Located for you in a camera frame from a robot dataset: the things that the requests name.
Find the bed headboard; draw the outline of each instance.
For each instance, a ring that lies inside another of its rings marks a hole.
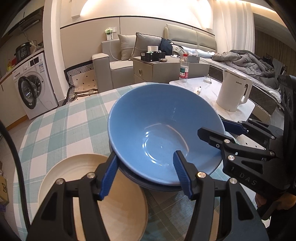
[[[217,52],[215,36],[209,36],[202,31],[167,24],[164,29],[164,38],[173,41],[177,45],[203,51]]]

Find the person's hand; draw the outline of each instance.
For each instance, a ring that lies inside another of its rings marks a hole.
[[[262,197],[261,195],[259,195],[258,193],[256,193],[255,195],[255,201],[257,204],[257,207],[261,207],[262,205],[266,204],[267,200]],[[279,202],[279,205],[277,206],[277,210],[288,210],[291,207],[293,207],[296,203],[296,196],[285,192],[278,200],[277,202]]]

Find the washing machine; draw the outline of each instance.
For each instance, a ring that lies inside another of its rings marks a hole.
[[[37,54],[24,62],[12,72],[12,77],[29,119],[58,106],[44,53]]]

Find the bottle label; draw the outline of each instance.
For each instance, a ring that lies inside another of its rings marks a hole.
[[[182,67],[180,68],[180,78],[182,79],[188,79],[188,67]]]

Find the plastic water bottle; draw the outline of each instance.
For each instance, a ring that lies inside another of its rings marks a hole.
[[[189,70],[188,54],[183,54],[183,57],[180,58],[180,62],[181,67],[179,80],[181,80],[182,82],[187,82]]]

